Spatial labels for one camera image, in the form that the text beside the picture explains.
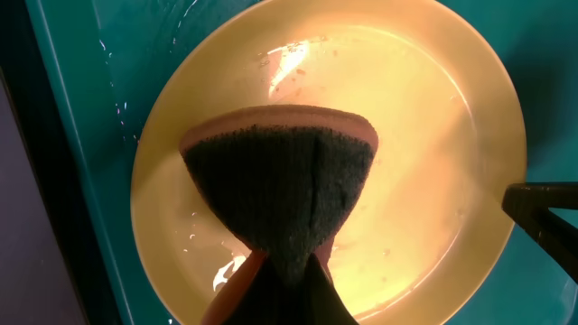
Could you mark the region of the green orange sponge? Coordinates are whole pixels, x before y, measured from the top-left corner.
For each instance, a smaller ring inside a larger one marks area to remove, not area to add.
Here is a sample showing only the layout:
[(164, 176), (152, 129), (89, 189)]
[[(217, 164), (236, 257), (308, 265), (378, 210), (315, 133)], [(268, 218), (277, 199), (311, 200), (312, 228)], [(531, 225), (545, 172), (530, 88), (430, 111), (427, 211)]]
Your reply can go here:
[(250, 251), (202, 317), (223, 324), (265, 259), (289, 290), (311, 254), (325, 273), (378, 149), (362, 116), (325, 107), (245, 107), (192, 127), (180, 153), (203, 200)]

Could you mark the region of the yellow plate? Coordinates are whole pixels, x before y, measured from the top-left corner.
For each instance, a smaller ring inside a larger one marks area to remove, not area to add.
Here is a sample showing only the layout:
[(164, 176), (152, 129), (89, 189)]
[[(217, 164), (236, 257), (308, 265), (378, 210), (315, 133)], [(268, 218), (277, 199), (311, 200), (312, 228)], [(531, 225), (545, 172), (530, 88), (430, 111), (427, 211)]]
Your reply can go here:
[(264, 1), (173, 73), (147, 118), (131, 189), (155, 293), (197, 324), (248, 250), (200, 198), (179, 154), (193, 126), (241, 107), (364, 116), (379, 147), (329, 268), (362, 324), (441, 324), (477, 291), (513, 228), (501, 201), (526, 175), (525, 127), (496, 53), (435, 1)]

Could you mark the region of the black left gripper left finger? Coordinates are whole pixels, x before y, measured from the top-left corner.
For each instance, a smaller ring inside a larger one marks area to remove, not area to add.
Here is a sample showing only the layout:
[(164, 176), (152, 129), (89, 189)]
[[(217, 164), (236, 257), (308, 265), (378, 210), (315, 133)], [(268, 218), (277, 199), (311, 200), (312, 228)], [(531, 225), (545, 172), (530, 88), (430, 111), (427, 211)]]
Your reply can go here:
[(288, 288), (266, 258), (224, 325), (286, 325)]

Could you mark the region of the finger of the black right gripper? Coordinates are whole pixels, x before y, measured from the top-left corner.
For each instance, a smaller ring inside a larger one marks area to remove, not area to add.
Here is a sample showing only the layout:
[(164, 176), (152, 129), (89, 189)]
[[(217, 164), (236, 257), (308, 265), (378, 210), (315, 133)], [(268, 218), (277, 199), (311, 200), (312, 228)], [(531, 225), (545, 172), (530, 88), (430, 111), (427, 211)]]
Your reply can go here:
[(576, 182), (510, 184), (501, 207), (577, 282), (577, 227), (550, 210), (577, 210)]

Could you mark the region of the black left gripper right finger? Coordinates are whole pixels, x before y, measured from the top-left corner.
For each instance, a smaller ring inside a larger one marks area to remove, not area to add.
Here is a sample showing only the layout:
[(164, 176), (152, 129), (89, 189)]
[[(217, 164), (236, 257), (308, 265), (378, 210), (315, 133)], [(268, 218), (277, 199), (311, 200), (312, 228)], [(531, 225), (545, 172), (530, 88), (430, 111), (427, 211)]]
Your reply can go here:
[(311, 254), (302, 279), (288, 293), (288, 323), (357, 325), (337, 294), (319, 259)]

